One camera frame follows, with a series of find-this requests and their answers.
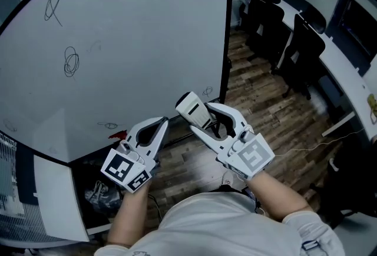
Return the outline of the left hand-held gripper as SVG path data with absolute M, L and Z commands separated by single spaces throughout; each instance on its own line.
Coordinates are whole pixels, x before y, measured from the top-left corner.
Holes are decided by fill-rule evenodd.
M 138 191 L 152 178 L 168 125 L 167 117 L 149 118 L 134 125 L 126 139 L 116 149 L 111 148 L 101 172 L 128 192 Z

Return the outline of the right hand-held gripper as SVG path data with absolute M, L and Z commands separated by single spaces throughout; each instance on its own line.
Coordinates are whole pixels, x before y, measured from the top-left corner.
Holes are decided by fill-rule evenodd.
M 254 134 L 244 116 L 235 108 L 205 103 L 227 135 L 217 138 L 206 129 L 190 125 L 192 133 L 217 154 L 216 160 L 245 180 L 251 180 L 274 159 L 275 154 L 261 134 Z

